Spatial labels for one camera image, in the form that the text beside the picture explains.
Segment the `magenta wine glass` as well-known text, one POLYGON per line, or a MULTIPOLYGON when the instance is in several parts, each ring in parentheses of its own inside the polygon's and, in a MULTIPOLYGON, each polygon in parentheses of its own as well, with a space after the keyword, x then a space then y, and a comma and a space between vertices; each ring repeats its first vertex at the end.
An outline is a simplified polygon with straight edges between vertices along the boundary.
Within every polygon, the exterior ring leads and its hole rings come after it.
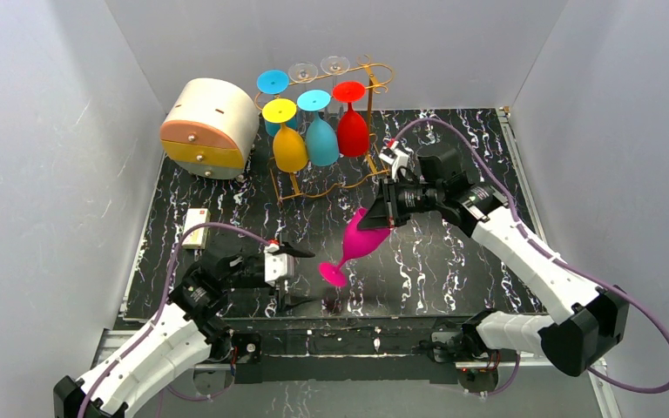
POLYGON ((388 227, 360 230, 358 225, 365 218, 366 213, 367 210, 364 207, 360 207, 348 222, 342 237, 341 259, 336 264, 322 262, 319 265, 321 277, 335 287, 344 287, 348 284, 348 278, 342 271, 342 267, 347 262, 370 255, 391 233, 388 227))

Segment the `red wine glass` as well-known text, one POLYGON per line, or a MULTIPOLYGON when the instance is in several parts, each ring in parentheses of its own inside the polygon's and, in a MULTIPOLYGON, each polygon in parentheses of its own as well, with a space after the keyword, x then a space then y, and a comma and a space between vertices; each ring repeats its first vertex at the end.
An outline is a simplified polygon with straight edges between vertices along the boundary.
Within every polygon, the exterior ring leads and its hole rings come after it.
POLYGON ((353 108, 353 103, 363 98, 365 92, 365 86, 357 81, 339 83, 332 91, 334 99, 348 105, 336 130, 339 151, 345 157, 360 157, 368 150, 369 135, 366 121, 353 108))

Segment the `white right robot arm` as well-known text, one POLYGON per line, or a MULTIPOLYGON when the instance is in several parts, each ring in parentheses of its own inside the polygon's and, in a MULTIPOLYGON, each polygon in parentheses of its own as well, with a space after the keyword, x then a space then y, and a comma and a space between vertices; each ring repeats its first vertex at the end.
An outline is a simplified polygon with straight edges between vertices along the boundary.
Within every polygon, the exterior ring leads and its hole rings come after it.
POLYGON ((578 376, 621 342, 628 302, 563 269, 560 257, 515 219, 503 193, 491 183, 469 181, 455 151, 419 157, 420 176, 406 166, 403 152, 382 150, 379 158, 390 175, 380 179, 358 230, 395 229, 414 213, 439 212, 497 256, 544 305, 544 314, 486 309, 474 315, 455 339, 459 353, 528 352, 547 358, 564 374, 578 376))

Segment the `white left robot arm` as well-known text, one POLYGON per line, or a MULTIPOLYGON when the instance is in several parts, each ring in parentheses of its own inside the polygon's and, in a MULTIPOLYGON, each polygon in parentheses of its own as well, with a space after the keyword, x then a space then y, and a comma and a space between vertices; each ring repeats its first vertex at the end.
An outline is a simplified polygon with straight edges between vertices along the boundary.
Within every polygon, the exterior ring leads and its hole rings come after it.
POLYGON ((132 417, 155 394, 186 370, 203 362, 257 363, 261 337, 234 330, 219 313, 235 288, 263 288, 282 309, 294 303, 284 282, 297 259, 314 253, 273 241, 258 253, 241 247, 207 248, 151 319, 114 353, 77 379, 62 378, 53 388, 57 417, 132 417))

